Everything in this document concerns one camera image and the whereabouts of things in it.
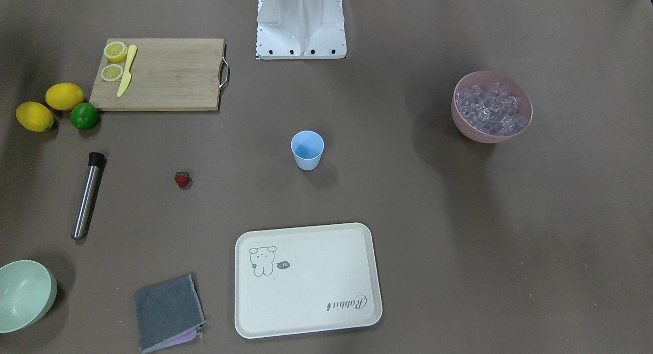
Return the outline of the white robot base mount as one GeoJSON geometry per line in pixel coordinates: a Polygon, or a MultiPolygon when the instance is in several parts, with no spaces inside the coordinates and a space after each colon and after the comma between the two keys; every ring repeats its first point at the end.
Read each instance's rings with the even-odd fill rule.
{"type": "Polygon", "coordinates": [[[326,60],[347,56],[343,0],[257,1],[257,59],[326,60]]]}

